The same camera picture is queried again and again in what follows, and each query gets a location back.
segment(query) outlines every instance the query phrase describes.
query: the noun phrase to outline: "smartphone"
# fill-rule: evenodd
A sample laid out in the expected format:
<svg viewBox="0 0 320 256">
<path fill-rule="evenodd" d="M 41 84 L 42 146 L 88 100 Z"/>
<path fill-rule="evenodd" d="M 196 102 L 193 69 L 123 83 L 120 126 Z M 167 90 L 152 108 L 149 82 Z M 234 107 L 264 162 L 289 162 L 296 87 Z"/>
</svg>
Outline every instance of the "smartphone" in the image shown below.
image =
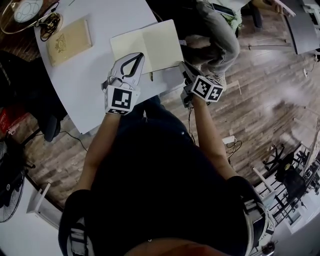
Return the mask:
<svg viewBox="0 0 320 256">
<path fill-rule="evenodd" d="M 219 4 L 215 4 L 215 3 L 212 3 L 212 8 L 217 11 L 218 13 L 221 13 L 221 14 L 225 14 L 225 15 L 229 15 L 231 17 L 234 17 L 235 16 L 235 13 L 233 10 L 231 10 L 230 8 L 227 8 L 227 7 L 224 7 L 222 5 L 219 5 Z"/>
</svg>

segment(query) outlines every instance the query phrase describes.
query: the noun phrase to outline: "shoe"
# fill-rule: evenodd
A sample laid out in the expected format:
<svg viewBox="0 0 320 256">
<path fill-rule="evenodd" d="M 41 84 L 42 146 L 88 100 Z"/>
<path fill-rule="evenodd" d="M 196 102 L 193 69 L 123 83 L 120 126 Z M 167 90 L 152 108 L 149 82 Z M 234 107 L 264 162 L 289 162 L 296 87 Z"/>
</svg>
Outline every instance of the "shoe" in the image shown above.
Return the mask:
<svg viewBox="0 0 320 256">
<path fill-rule="evenodd" d="M 197 70 L 201 70 L 201 64 L 198 64 L 198 65 L 193 65 Z"/>
<path fill-rule="evenodd" d="M 211 73 L 211 75 L 209 75 L 209 77 L 213 78 L 214 80 L 216 80 L 220 85 L 223 86 L 223 91 L 225 92 L 227 90 L 227 81 L 226 81 L 226 75 L 217 75 L 214 73 Z"/>
</svg>

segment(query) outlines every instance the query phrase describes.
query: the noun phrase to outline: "black chair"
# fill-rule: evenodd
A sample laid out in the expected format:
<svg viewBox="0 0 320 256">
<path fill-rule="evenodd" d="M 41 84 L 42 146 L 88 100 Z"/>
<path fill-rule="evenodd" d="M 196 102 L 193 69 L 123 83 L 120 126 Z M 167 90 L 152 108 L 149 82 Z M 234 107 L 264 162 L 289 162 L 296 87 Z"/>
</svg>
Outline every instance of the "black chair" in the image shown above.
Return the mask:
<svg viewBox="0 0 320 256">
<path fill-rule="evenodd" d="M 281 144 L 282 149 L 281 149 L 280 153 L 278 153 L 277 147 L 275 145 L 272 145 L 272 147 L 273 147 L 274 153 L 275 153 L 274 159 L 271 160 L 270 162 L 262 161 L 264 164 L 264 168 L 267 171 L 273 170 L 274 167 L 281 162 L 281 156 L 282 156 L 284 149 L 285 149 L 285 146 L 283 144 Z"/>
<path fill-rule="evenodd" d="M 304 178 L 292 166 L 289 169 L 279 169 L 275 174 L 275 179 L 285 186 L 288 202 L 295 198 L 300 199 L 307 190 Z"/>
<path fill-rule="evenodd" d="M 7 78 L 0 72 L 0 107 L 22 103 L 38 122 L 39 129 L 26 141 L 41 131 L 51 142 L 60 132 L 60 121 L 67 115 L 53 88 L 41 58 L 27 62 L 11 53 L 0 51 L 0 63 Z"/>
</svg>

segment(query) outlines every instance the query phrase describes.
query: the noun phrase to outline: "red bag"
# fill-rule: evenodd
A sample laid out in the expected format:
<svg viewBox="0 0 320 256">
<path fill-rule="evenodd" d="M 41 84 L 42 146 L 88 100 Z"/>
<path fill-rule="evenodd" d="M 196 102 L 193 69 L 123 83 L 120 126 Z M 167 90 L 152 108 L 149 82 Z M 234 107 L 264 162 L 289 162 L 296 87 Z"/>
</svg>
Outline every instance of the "red bag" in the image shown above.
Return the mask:
<svg viewBox="0 0 320 256">
<path fill-rule="evenodd" d="M 4 107 L 0 114 L 0 130 L 6 134 L 8 129 L 25 119 L 28 113 L 20 104 Z"/>
</svg>

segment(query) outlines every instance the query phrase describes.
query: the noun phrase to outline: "beige book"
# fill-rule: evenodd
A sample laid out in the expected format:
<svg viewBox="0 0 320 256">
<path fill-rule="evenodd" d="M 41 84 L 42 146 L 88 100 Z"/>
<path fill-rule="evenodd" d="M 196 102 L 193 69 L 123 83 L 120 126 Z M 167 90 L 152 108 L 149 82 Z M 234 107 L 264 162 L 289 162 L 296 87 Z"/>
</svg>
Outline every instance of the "beige book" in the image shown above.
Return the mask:
<svg viewBox="0 0 320 256">
<path fill-rule="evenodd" d="M 175 67 L 184 60 L 173 20 L 118 35 L 111 38 L 110 43 L 115 60 L 128 54 L 143 53 L 142 74 Z M 128 70 L 129 65 L 124 69 L 125 73 Z"/>
<path fill-rule="evenodd" d="M 86 19 L 78 19 L 53 34 L 46 43 L 51 65 L 56 67 L 92 47 Z"/>
</svg>

